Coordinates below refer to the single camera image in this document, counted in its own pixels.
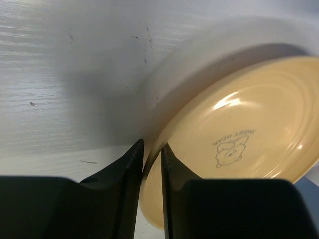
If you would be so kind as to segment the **yellow plastic plate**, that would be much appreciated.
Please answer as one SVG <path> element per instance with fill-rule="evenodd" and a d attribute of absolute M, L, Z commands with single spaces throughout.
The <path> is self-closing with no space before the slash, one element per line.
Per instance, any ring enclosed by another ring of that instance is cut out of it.
<path fill-rule="evenodd" d="M 213 83 L 167 124 L 143 170 L 140 209 L 164 228 L 161 150 L 202 178 L 297 182 L 319 160 L 319 59 L 298 56 L 244 68 Z"/>

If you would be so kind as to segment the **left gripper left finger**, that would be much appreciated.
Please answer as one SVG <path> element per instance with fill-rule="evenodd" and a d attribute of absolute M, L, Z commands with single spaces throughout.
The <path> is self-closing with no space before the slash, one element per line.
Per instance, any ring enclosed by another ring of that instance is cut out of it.
<path fill-rule="evenodd" d="M 144 142 L 80 182 L 3 176 L 3 239 L 131 239 L 142 180 Z"/>

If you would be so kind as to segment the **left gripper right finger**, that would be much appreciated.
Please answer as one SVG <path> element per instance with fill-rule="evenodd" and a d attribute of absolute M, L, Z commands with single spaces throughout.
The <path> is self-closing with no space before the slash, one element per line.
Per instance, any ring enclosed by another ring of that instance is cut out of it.
<path fill-rule="evenodd" d="M 281 179 L 202 179 L 161 152 L 167 239 L 308 239 L 310 214 L 298 190 Z"/>

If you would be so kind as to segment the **blue plastic cup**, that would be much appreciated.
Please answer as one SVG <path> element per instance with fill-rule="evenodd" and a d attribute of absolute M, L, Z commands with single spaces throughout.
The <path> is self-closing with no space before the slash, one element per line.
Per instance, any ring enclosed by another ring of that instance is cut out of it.
<path fill-rule="evenodd" d="M 319 187 L 307 177 L 302 177 L 298 180 L 295 183 L 295 187 L 307 200 L 317 201 L 319 199 Z"/>

